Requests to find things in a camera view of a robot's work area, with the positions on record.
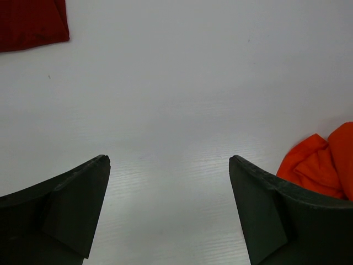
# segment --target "dark red cloth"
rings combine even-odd
[[[68,40],[65,0],[0,0],[0,52]]]

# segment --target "red towel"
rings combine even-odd
[[[65,0],[0,0],[0,52],[68,40]]]
[[[327,141],[314,134],[300,142],[277,175],[320,194],[353,200],[353,123],[343,124]]]

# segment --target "crumpled orange cloth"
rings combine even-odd
[[[65,0],[0,0],[0,52],[69,41]]]
[[[277,176],[320,194],[353,200],[353,122],[327,140],[314,134],[300,142],[285,156]]]

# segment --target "white surface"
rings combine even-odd
[[[70,43],[0,55],[0,195],[107,154],[85,265],[249,264],[228,159],[275,173],[353,120],[353,1],[67,9]]]

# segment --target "orange towel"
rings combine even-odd
[[[353,200],[353,123],[336,129],[326,141],[314,134],[284,158],[277,176],[314,192]]]

